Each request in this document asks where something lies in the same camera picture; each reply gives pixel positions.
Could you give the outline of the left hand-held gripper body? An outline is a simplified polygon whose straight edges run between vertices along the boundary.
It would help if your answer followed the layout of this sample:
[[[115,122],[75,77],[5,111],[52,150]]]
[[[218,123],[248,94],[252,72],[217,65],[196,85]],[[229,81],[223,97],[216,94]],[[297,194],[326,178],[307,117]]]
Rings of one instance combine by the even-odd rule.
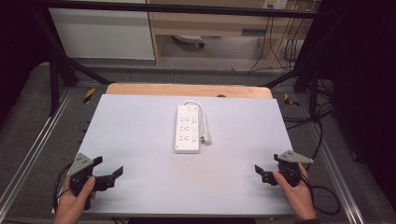
[[[93,176],[92,171],[95,166],[92,159],[82,153],[78,153],[73,161],[67,175],[70,176],[69,187],[75,196],[78,196],[88,179]],[[106,178],[97,176],[95,178],[93,191],[103,191],[106,186]],[[85,202],[84,211],[91,208],[91,199]]]

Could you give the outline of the dark curtain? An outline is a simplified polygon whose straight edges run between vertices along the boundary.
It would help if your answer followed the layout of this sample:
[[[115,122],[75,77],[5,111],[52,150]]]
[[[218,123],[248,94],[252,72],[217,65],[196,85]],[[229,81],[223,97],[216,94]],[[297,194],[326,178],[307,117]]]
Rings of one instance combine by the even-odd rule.
[[[0,0],[0,123],[15,105],[30,72],[46,62],[26,0]]]
[[[337,14],[322,75],[354,150],[396,206],[396,0],[322,0]]]

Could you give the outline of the white cabinet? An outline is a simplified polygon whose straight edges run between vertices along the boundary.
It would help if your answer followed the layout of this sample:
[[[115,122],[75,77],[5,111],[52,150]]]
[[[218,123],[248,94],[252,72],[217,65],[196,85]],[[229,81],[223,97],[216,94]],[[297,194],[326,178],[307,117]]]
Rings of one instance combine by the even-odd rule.
[[[49,12],[69,57],[155,58],[147,13],[59,8]]]

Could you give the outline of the person's left hand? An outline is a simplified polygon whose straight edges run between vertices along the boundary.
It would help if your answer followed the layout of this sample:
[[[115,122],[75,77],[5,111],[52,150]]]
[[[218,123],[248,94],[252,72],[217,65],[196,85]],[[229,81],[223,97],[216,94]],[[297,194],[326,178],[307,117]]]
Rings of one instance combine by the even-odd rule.
[[[64,193],[59,199],[59,205],[53,224],[78,224],[84,211],[85,202],[88,198],[94,198],[93,187],[95,177],[91,176],[85,183],[78,196],[71,191]]]

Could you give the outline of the person's right hand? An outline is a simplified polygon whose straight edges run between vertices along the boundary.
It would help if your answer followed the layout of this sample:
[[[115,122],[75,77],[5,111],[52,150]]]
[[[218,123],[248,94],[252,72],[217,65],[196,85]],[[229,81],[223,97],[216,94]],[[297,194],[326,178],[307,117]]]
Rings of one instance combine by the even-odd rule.
[[[282,188],[296,221],[316,219],[317,215],[308,186],[304,182],[300,182],[298,186],[292,187],[280,172],[273,171],[273,175],[277,184]]]

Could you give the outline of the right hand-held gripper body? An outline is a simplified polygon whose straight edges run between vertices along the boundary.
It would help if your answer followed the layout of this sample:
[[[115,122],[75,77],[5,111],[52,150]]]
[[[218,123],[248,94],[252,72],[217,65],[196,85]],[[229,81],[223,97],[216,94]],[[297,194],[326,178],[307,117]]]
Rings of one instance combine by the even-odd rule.
[[[296,187],[301,180],[299,164],[312,164],[314,162],[313,159],[307,158],[293,150],[288,150],[282,154],[278,154],[278,158],[279,172],[292,187]]]

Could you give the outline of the light wooden desk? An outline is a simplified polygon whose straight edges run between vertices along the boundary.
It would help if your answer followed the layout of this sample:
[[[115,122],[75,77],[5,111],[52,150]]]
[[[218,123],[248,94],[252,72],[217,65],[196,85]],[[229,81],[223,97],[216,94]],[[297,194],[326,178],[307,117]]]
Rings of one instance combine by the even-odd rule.
[[[264,0],[146,0],[149,4],[209,7],[263,8]],[[314,11],[320,0],[288,0],[284,9]],[[247,36],[257,37],[267,64],[280,65],[281,49],[287,40],[303,40],[310,28],[310,19],[267,18],[251,16],[207,15],[185,13],[148,14],[151,31],[160,35]]]

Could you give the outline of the black metal stand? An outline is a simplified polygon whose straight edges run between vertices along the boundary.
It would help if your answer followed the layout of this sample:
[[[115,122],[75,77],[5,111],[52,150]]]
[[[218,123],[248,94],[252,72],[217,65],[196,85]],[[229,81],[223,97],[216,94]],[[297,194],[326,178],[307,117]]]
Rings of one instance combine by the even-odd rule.
[[[297,80],[293,86],[293,89],[296,93],[301,93],[307,88],[310,88],[308,115],[314,122],[318,122],[318,69],[315,66],[309,65],[308,63],[301,63],[292,71],[289,71],[285,75],[263,84],[263,86],[264,88],[272,89],[273,87],[292,77],[297,77]]]
[[[74,69],[91,77],[101,84],[112,84],[112,81],[95,74],[87,67],[66,55],[62,41],[57,34],[56,27],[52,21],[50,12],[44,8],[32,8],[32,16],[36,28],[43,35],[44,47],[49,56],[51,107],[49,114],[53,116],[60,107],[60,85],[61,78],[66,87],[76,87],[78,78]]]

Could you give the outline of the black metal frame bar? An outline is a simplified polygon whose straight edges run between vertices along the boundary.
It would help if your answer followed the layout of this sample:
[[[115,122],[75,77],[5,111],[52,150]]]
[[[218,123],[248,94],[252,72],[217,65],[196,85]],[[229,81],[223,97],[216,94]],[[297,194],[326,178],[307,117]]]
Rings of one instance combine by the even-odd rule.
[[[247,7],[209,7],[209,6],[189,6],[189,5],[92,2],[92,1],[73,1],[73,0],[36,0],[35,3],[42,7],[66,8],[66,9],[185,13],[185,14],[230,15],[230,16],[273,17],[273,18],[297,18],[297,19],[318,19],[321,17],[325,17],[325,14],[316,11],[275,10],[275,9],[247,8]]]

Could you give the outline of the person's dark clothing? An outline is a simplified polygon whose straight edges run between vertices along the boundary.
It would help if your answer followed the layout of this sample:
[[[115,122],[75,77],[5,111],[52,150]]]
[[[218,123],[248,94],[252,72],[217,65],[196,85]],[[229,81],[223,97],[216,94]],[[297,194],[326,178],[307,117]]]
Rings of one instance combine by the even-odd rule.
[[[131,217],[128,224],[256,224],[250,217]]]

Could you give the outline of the grey power strip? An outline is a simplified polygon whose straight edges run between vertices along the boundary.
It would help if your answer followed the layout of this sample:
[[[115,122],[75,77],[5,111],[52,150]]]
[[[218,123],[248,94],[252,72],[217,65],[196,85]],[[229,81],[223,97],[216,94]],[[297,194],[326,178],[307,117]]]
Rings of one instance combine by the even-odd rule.
[[[183,43],[198,46],[199,48],[203,48],[205,46],[203,39],[199,35],[174,35],[174,38]]]

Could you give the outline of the wooden table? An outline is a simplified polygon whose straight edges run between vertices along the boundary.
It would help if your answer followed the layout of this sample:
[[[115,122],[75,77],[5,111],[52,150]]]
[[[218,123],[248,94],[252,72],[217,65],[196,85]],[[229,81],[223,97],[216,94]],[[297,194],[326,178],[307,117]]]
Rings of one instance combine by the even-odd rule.
[[[221,95],[227,98],[273,98],[273,94],[268,88],[234,85],[113,83],[108,86],[106,94],[204,97]]]

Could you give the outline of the aluminium rail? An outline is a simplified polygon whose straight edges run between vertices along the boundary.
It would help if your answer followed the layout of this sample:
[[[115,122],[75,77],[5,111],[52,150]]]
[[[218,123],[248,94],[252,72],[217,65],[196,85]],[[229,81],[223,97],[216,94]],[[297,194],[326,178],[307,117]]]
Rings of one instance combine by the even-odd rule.
[[[21,190],[21,186],[30,174],[32,167],[34,166],[37,158],[39,157],[43,147],[46,145],[54,127],[56,126],[60,116],[63,114],[66,108],[71,94],[74,92],[74,88],[67,88],[60,100],[59,107],[55,110],[52,116],[49,116],[41,129],[39,135],[30,146],[29,151],[25,155],[21,165],[17,172],[7,185],[4,193],[0,197],[0,222],[5,218],[15,198]]]
[[[310,127],[312,129],[312,133],[318,140],[319,154],[321,155],[323,163],[330,175],[330,179],[339,197],[340,203],[343,206],[349,223],[365,224],[361,210],[357,206],[347,182],[345,181],[344,176],[330,151],[330,148],[328,147],[324,137],[320,136],[319,125],[317,123],[311,123]]]

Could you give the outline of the white wall socket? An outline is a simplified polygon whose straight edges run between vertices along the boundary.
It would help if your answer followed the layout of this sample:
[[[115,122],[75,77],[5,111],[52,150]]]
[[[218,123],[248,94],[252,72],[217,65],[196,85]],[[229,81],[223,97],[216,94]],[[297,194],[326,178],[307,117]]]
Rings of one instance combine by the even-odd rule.
[[[284,9],[288,0],[264,0],[263,8],[268,9]]]

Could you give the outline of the white power strip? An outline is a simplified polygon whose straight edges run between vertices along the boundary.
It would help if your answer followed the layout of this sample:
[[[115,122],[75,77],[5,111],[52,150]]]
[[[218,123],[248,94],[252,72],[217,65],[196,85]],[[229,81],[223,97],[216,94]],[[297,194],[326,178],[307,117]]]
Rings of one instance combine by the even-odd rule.
[[[177,108],[175,152],[177,154],[194,154],[199,152],[197,105],[180,105]]]

